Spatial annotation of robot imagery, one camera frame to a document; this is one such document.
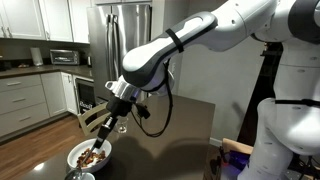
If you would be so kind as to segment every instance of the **countertop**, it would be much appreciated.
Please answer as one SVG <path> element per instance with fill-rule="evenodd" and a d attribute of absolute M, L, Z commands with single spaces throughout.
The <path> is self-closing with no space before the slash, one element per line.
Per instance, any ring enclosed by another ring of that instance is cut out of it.
<path fill-rule="evenodd" d="M 168 97 L 151 96 L 144 104 L 151 113 L 143 121 L 144 128 L 153 133 L 161 130 L 167 117 Z M 95 179 L 203 179 L 215 105 L 179 96 L 173 97 L 173 104 L 171 121 L 158 138 L 143 134 L 132 116 L 128 116 L 127 133 L 110 133 L 107 140 L 112 144 L 111 158 L 93 173 Z M 85 139 L 94 138 L 95 133 Z M 21 179 L 64 179 L 70 150 L 51 157 L 41 170 L 32 170 Z"/>
<path fill-rule="evenodd" d="M 33 74 L 43 74 L 50 72 L 66 72 L 73 75 L 78 75 L 86 78 L 93 79 L 92 68 L 87 65 L 81 66 L 63 66 L 63 65 L 43 65 L 43 66 L 31 66 L 27 68 L 12 68 L 10 70 L 1 71 L 0 79 L 26 76 Z"/>

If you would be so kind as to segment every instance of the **white bowl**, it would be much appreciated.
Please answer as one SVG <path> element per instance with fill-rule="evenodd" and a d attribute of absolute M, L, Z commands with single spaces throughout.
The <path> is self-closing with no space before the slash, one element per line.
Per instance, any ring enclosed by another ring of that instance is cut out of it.
<path fill-rule="evenodd" d="M 76 147 L 74 147 L 67 158 L 68 161 L 68 165 L 71 169 L 74 169 L 77 167 L 77 160 L 79 158 L 79 156 L 81 155 L 81 153 L 83 153 L 86 149 L 90 149 L 92 147 L 92 145 L 94 144 L 94 142 L 96 141 L 96 139 L 89 139 L 86 140 L 80 144 L 78 144 Z M 101 169 L 103 166 L 105 166 L 107 164 L 107 162 L 110 159 L 110 153 L 112 150 L 111 144 L 109 141 L 105 140 L 101 146 L 100 149 L 94 149 L 93 152 L 100 154 L 102 151 L 105 151 L 106 153 L 106 158 L 103 159 L 102 161 L 100 161 L 99 163 L 95 164 L 94 162 L 89 164 L 88 167 L 83 167 L 82 168 L 82 172 L 89 172 L 89 173 L 93 173 L 98 171 L 99 169 Z"/>

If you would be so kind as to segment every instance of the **wooden floor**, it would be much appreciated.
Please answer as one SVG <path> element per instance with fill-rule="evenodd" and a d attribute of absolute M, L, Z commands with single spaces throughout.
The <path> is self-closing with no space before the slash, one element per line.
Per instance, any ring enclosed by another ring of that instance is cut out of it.
<path fill-rule="evenodd" d="M 51 156 L 72 148 L 84 138 L 76 116 L 34 130 L 0 146 L 0 180 L 18 179 Z"/>

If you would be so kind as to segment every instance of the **spoon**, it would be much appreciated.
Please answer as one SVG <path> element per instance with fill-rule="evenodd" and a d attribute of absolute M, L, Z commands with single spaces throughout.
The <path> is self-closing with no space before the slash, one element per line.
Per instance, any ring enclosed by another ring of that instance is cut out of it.
<path fill-rule="evenodd" d="M 86 154 L 83 161 L 77 165 L 75 169 L 71 169 L 64 180 L 81 180 L 82 179 L 82 165 L 84 162 L 87 161 L 87 159 L 90 157 L 92 151 L 95 149 L 94 146 L 91 147 L 90 151 Z"/>

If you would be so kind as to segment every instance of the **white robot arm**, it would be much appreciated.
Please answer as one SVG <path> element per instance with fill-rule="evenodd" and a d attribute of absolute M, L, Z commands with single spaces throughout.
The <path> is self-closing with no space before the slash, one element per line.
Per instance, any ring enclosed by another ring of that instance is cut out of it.
<path fill-rule="evenodd" d="M 106 84 L 114 93 L 107 106 L 112 114 L 98 139 L 112 130 L 117 116 L 130 112 L 141 90 L 167 93 L 165 81 L 172 87 L 173 78 L 163 64 L 174 54 L 193 44 L 225 51 L 251 35 L 261 41 L 282 42 L 284 51 L 274 85 L 277 100 L 269 98 L 259 104 L 250 167 L 248 164 L 238 179 L 284 179 L 292 151 L 303 155 L 320 152 L 320 109 L 316 107 L 320 105 L 319 10 L 319 0 L 230 0 L 131 50 L 123 59 L 123 75 Z"/>

